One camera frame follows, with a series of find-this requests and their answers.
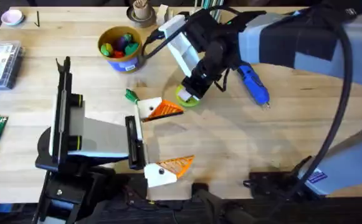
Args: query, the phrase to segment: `colorful ball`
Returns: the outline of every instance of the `colorful ball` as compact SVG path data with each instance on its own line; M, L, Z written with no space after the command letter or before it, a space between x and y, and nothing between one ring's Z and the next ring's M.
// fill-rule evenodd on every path
M102 54L104 54L107 57L110 57L113 53L113 47L111 44L108 43L104 43L102 44L102 46L100 47L100 51Z

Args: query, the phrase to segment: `green marker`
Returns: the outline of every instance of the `green marker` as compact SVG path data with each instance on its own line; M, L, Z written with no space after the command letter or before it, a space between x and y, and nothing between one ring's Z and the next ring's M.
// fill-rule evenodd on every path
M136 95L136 93L130 89L126 89L125 90L125 97L127 99L129 99L130 101L132 101L134 104L136 104L136 102L138 102L139 98Z

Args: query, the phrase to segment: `blue label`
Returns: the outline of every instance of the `blue label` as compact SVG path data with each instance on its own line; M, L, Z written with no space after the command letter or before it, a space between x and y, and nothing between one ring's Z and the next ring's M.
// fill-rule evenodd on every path
M138 58L135 57L131 60L127 60L125 62L112 62L107 61L115 70L119 72L127 72L133 70L138 66Z
M311 174L310 178L308 178L308 181L311 184L314 184L320 180L323 180L325 178L327 178L328 176L322 172L320 169L316 168L315 171L313 171L313 173Z

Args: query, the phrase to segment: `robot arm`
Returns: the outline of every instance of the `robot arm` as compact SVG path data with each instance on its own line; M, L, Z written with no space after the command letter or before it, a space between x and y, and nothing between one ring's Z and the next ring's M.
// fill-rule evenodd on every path
M333 18L344 24L355 56L351 62L353 80L362 84L362 15L349 10ZM200 100L213 83L219 87L217 81L224 71L233 69L238 70L257 104L268 103L268 91L249 67L250 63L270 63L342 78L344 63L340 41L315 13L314 8L292 15L241 12L226 24L217 23L205 10L190 17L184 14L173 17L159 30L166 38L178 29L183 30L168 43L186 76L177 97L183 101ZM200 52L205 52L201 60Z

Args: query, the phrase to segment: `green ball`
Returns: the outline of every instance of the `green ball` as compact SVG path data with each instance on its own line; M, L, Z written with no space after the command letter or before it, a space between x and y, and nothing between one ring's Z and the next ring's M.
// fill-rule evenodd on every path
M123 36L126 41L131 42L132 41L132 34L126 33Z
M100 46L100 51L105 56L110 57L113 53L113 47L111 44L104 43L102 46Z

